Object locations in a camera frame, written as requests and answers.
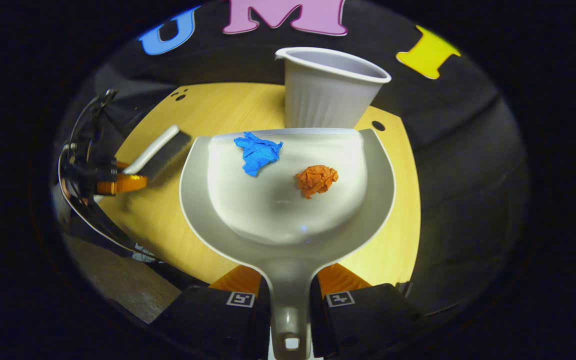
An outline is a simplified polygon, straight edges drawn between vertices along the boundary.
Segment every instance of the dustpan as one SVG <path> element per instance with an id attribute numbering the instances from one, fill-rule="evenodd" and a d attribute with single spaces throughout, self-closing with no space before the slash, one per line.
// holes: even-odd
<path id="1" fill-rule="evenodd" d="M 213 251 L 260 272 L 270 290 L 274 357 L 310 356 L 309 290 L 317 272 L 365 245 L 394 205 L 393 166 L 372 129 L 253 131 L 283 142 L 279 160 L 244 173 L 243 133 L 195 139 L 179 185 L 183 216 Z M 329 191 L 302 196 L 295 175 L 308 166 L 338 171 Z"/>

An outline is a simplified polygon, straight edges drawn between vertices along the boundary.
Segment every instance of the brush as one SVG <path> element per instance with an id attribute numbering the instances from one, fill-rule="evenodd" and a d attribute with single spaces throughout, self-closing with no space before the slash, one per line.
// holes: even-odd
<path id="1" fill-rule="evenodd" d="M 192 137 L 180 130 L 179 126 L 172 125 L 121 172 L 126 175 L 145 176 L 150 183 L 164 171 L 176 155 L 184 150 L 191 139 Z M 96 194 L 94 202 L 98 203 L 103 198 L 103 195 Z"/>

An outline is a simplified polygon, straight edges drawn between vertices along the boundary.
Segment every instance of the round wooden table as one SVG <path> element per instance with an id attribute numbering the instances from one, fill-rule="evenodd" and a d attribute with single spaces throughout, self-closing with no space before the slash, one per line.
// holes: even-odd
<path id="1" fill-rule="evenodd" d="M 384 127 L 377 134 L 395 171 L 395 205 L 379 234 L 340 264 L 371 285 L 394 285 L 410 280 L 417 257 L 421 223 L 419 183 L 402 119 L 371 106 L 355 129 L 372 128 L 373 121 Z M 193 139 L 284 128 L 284 86 L 249 82 L 181 86 L 135 127 L 117 152 L 117 160 L 134 161 L 173 124 Z M 190 144 L 145 189 L 107 196 L 100 206 L 140 245 L 179 270 L 213 283 L 237 264 L 205 246 L 182 214 L 179 180 L 189 149 Z"/>

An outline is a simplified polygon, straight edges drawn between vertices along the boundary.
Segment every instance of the pink letter m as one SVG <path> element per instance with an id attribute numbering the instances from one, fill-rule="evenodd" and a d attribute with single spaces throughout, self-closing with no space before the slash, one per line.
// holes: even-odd
<path id="1" fill-rule="evenodd" d="M 341 24 L 344 0 L 230 0 L 230 23 L 224 34 L 251 32 L 259 22 L 250 18 L 252 10 L 259 18 L 275 29 L 288 16 L 301 7 L 301 14 L 290 25 L 302 32 L 343 36 L 348 29 Z"/>

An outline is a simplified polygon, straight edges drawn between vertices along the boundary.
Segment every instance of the dustpan handle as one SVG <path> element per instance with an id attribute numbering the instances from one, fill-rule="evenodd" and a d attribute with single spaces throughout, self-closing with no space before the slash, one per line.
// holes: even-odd
<path id="1" fill-rule="evenodd" d="M 311 354 L 310 289 L 315 271 L 302 264 L 274 264 L 265 271 L 270 288 L 270 335 L 277 360 L 306 360 Z"/>

